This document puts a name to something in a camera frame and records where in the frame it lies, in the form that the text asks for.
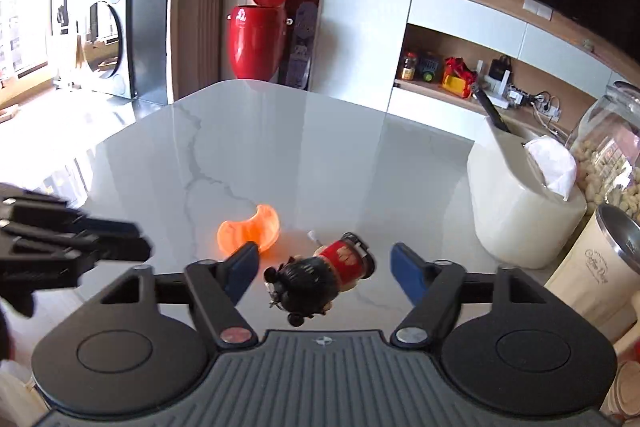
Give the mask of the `glass jar with nuts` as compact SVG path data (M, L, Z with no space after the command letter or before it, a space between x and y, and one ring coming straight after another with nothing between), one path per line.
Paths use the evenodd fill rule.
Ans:
M639 89L617 80L570 134L567 147L588 215L608 204L639 219L639 112Z

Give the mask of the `washing machine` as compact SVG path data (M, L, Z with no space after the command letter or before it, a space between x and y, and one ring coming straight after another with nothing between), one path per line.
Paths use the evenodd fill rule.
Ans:
M50 64L63 86L131 100L131 0L52 0Z

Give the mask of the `black red doll figure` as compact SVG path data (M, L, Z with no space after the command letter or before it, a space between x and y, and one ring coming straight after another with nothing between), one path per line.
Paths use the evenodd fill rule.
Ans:
M367 243L346 232L329 245L320 244L310 257L289 257L265 269L269 306L288 314L291 326L302 326L316 315L326 315L338 295L370 279L375 269Z

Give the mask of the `red yellow toy truck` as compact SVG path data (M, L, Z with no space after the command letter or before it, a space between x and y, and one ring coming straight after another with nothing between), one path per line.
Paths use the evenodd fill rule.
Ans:
M461 57L447 57L442 70L442 89L458 96L469 98L477 73L466 66Z

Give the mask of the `white tub container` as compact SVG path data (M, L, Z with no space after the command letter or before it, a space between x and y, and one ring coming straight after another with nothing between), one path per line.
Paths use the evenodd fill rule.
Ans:
M584 195L563 197L544 176L525 143L533 138L497 129L489 120L466 162L475 234L492 257L525 269L542 269L559 256L585 216Z

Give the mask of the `dark green toy car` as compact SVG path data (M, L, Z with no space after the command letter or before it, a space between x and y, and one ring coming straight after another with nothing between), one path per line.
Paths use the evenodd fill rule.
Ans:
M431 52L420 53L416 63L416 79L440 83L442 80L442 58Z

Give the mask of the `small spice jar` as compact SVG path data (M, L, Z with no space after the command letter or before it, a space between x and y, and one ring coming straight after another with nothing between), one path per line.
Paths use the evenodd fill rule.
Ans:
M401 80L413 80L416 75L416 64L418 64L418 54L414 52L407 52L402 57L400 79Z

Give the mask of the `red trash can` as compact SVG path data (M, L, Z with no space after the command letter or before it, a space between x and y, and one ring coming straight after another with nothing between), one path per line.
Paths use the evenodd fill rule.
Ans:
M286 0L252 0L228 15L228 57L236 78L270 81L284 50Z

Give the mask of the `beige coffee canister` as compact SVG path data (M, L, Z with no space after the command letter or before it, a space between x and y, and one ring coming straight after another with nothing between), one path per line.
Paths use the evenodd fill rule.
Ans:
M604 326L639 290L638 223L620 208L598 206L546 288L593 326Z

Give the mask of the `orange pumpkin toy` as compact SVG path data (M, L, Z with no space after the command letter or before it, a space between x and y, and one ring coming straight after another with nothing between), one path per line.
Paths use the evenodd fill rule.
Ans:
M230 257L246 243L255 243L262 254L277 242L280 228L277 210L259 204L254 215L246 220L222 222L216 234L217 246L221 254Z

